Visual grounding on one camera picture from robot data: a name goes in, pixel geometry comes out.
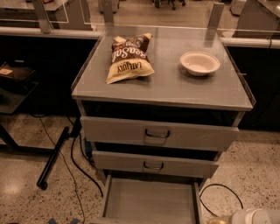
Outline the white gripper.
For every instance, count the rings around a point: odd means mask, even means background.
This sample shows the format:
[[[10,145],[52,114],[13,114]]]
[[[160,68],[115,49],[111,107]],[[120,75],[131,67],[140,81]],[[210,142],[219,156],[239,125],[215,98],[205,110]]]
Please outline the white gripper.
[[[206,224],[229,224],[228,216],[213,217],[206,222]]]

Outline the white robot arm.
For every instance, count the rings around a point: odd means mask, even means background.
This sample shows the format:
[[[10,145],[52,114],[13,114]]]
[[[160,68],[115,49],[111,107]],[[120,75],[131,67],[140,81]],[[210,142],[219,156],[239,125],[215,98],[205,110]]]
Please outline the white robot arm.
[[[242,209],[229,216],[212,218],[206,224],[280,224],[280,210]]]

